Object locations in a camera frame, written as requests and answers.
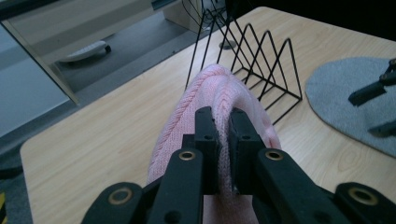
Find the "light wood tabletop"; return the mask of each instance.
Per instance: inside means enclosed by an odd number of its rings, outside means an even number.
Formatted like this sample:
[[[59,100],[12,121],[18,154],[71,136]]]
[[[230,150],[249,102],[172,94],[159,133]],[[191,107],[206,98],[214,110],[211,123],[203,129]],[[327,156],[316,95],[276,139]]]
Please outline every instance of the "light wood tabletop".
[[[248,22],[258,34],[270,30],[277,47],[291,39],[303,92],[307,79],[324,63],[395,57],[396,42],[267,7],[238,19],[239,24]],[[216,46],[209,48],[207,64],[217,59],[221,34],[211,38]],[[204,41],[197,55],[203,55]],[[146,185],[151,151],[183,94],[193,49],[182,50],[22,146],[34,223],[79,223],[106,187],[122,181]],[[195,63],[192,74],[199,69]],[[284,69],[292,71],[292,66]],[[317,185],[334,191],[340,183],[355,181],[396,202],[396,160],[325,124],[305,95],[275,127],[282,149]]]

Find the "pink sweater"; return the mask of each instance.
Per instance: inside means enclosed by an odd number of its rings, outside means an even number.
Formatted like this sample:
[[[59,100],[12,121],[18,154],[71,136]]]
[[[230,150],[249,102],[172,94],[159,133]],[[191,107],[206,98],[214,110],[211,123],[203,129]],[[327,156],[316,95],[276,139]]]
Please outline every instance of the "pink sweater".
[[[281,145],[261,103],[232,72],[218,64],[209,65],[192,81],[163,127],[153,150],[148,169],[148,183],[162,176],[172,153],[181,148],[184,133],[194,133],[195,111],[212,107],[219,131],[219,195],[204,197],[204,223],[258,223],[251,196],[231,191],[230,160],[227,143],[228,119],[233,107],[244,110],[267,147]]]

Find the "round gray mat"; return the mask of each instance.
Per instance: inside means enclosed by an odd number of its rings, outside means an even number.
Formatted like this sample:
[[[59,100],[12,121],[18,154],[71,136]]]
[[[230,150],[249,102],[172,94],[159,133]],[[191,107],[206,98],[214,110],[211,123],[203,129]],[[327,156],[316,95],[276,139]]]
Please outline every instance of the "round gray mat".
[[[306,82],[308,102],[318,116],[341,133],[396,157],[396,136],[375,137],[370,128],[396,120],[396,86],[360,106],[348,101],[349,95],[378,81],[388,68],[389,59],[348,58],[325,63]]]

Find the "gray floor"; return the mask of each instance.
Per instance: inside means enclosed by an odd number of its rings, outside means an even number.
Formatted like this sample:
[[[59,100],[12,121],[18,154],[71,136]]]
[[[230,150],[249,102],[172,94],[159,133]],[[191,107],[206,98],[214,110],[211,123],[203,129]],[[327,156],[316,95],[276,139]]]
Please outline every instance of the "gray floor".
[[[105,38],[112,48],[108,54],[100,52],[72,65],[57,63],[79,104],[69,101],[2,136],[0,170],[21,166],[21,145],[30,137],[190,46],[196,38],[196,33],[167,21],[158,13]],[[185,63],[190,62],[191,59],[186,59]],[[2,191],[6,193],[8,223],[33,223],[24,175],[0,180]]]

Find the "brass screw hole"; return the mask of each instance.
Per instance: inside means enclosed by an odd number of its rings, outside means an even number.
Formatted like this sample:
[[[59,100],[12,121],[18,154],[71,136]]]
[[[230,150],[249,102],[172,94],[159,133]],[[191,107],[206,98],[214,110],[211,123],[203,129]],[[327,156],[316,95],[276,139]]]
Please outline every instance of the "brass screw hole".
[[[359,203],[366,205],[376,205],[378,204],[378,198],[367,189],[351,188],[348,191],[351,198]]]
[[[273,161],[281,161],[283,160],[283,155],[277,151],[267,151],[265,152],[265,156]]]
[[[191,161],[195,158],[195,153],[191,151],[183,151],[178,154],[178,157],[181,158],[183,161]]]
[[[108,196],[108,202],[114,205],[124,204],[127,203],[133,195],[132,190],[126,187],[116,189]]]

